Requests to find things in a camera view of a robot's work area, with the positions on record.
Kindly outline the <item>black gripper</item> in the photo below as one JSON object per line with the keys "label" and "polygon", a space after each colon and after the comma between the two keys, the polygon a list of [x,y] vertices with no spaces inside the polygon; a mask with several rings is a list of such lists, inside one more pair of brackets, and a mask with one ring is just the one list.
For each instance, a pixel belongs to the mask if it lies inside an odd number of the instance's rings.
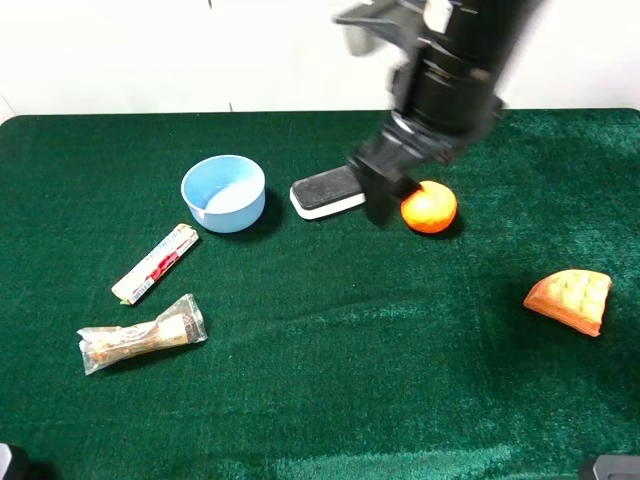
{"label": "black gripper", "polygon": [[406,171],[436,161],[450,164],[471,145],[484,139],[506,112],[504,102],[494,97],[480,122],[469,132],[449,134],[405,119],[392,111],[383,127],[348,157],[359,169],[359,182],[365,196],[365,213],[378,228],[385,228],[395,215],[396,203],[377,173],[395,172],[394,196],[405,200],[422,190],[421,184]]}

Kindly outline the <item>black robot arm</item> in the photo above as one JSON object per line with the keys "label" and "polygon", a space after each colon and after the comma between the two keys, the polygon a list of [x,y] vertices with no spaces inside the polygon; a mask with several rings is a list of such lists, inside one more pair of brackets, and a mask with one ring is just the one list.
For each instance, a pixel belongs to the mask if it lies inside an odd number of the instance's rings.
{"label": "black robot arm", "polygon": [[369,220],[417,192],[412,168],[449,164],[494,127],[500,79],[537,1],[363,1],[334,21],[403,50],[383,127],[349,157]]}

